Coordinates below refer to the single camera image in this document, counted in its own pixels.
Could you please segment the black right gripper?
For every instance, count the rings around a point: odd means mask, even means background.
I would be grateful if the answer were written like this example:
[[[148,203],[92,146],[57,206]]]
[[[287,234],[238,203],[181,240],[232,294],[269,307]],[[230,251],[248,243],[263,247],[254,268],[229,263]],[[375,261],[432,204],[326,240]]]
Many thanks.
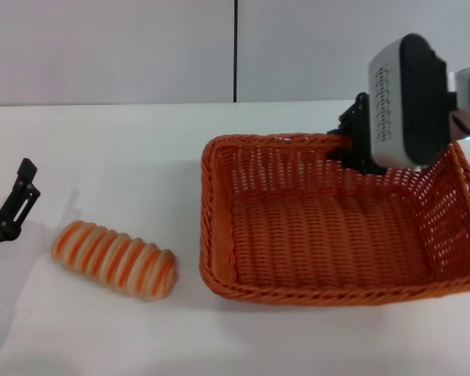
[[[385,175],[387,169],[377,165],[371,155],[370,126],[369,95],[361,92],[338,117],[338,127],[327,132],[328,135],[351,136],[353,149],[336,148],[327,153],[327,158],[339,161],[344,168],[357,169],[363,175]]]

